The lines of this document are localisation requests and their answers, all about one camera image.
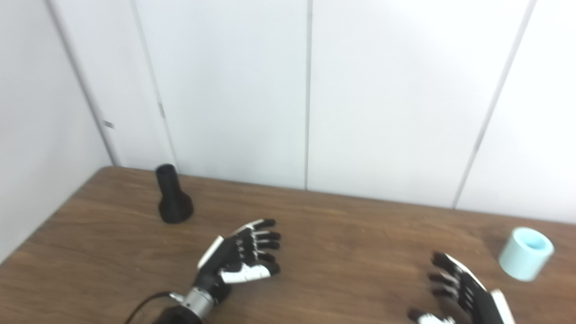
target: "light blue cup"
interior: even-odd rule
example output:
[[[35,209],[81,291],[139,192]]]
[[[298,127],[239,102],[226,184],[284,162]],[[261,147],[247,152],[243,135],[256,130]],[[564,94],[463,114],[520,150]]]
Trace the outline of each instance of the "light blue cup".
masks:
[[[554,245],[542,233],[517,227],[500,253],[500,266],[511,277],[532,281],[554,253]]]

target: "wooden table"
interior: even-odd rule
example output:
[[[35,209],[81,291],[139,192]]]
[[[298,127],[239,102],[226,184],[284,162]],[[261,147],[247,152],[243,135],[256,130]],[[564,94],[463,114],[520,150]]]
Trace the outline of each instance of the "wooden table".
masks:
[[[409,307],[440,313],[426,278],[433,250],[500,288],[518,324],[576,321],[576,226],[185,176],[181,184],[195,214],[167,225],[152,172],[98,172],[0,266],[0,323],[122,323],[147,295],[186,293],[217,235],[265,217],[283,235],[281,274],[235,286],[211,323],[407,324]],[[534,282],[512,279],[495,259],[517,226],[556,246]]]

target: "white wall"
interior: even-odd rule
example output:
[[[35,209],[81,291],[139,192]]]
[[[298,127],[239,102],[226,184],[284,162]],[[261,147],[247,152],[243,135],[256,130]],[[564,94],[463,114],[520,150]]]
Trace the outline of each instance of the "white wall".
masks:
[[[574,17],[537,2],[458,209],[576,223]]]
[[[110,160],[43,1],[0,1],[0,262]]]
[[[130,0],[51,0],[63,24],[116,163],[175,163]]]
[[[450,207],[528,1],[313,4],[308,188]]]
[[[137,0],[184,174],[304,188],[306,0]]]

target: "black cable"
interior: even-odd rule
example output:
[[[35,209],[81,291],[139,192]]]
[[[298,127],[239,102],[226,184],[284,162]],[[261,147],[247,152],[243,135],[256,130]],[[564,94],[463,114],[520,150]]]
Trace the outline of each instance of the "black cable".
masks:
[[[138,311],[142,307],[144,307],[144,305],[148,304],[149,301],[154,300],[154,299],[158,299],[158,298],[162,298],[162,297],[170,297],[171,293],[172,293],[171,291],[162,291],[162,292],[157,292],[157,293],[153,294],[152,296],[146,298],[138,306],[136,306],[136,308],[132,311],[132,313],[130,314],[128,319],[126,319],[124,324],[130,323],[134,319],[134,315],[136,315],[136,313],[138,313]]]

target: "black bottle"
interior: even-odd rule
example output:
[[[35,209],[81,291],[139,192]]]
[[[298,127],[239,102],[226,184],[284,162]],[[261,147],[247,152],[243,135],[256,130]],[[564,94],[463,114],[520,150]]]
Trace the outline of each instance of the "black bottle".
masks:
[[[156,168],[156,179],[162,192],[162,200],[158,204],[162,220],[168,224],[178,224],[190,218],[194,212],[192,199],[180,188],[174,165],[163,164]]]

